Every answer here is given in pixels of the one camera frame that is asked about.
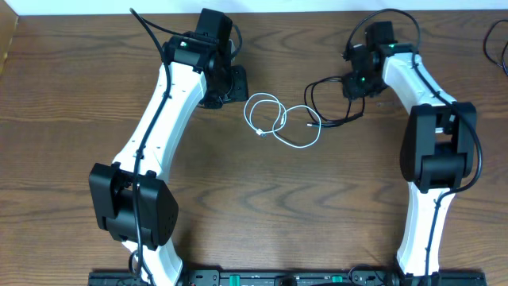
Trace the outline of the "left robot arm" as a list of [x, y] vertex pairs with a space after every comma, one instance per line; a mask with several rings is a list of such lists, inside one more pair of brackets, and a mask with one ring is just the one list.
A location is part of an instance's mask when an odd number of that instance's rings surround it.
[[162, 64], [153, 95], [133, 135], [111, 164], [97, 163], [89, 187], [98, 227], [129, 252], [128, 272], [91, 272], [90, 285], [177, 285], [183, 260], [171, 236], [179, 205], [168, 188], [171, 162], [198, 108], [248, 100], [238, 27], [224, 13], [202, 9], [195, 30], [155, 46]]

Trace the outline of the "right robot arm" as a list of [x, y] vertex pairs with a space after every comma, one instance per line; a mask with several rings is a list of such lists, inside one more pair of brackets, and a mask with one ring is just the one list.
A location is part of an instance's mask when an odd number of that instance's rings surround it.
[[409, 115], [399, 157], [409, 205], [396, 253], [398, 282], [437, 284], [448, 209], [478, 152], [476, 109], [439, 87], [422, 64], [418, 46], [395, 40], [391, 22], [370, 24], [365, 40], [346, 44], [344, 58], [352, 71], [343, 78], [344, 96], [374, 97], [389, 87]]

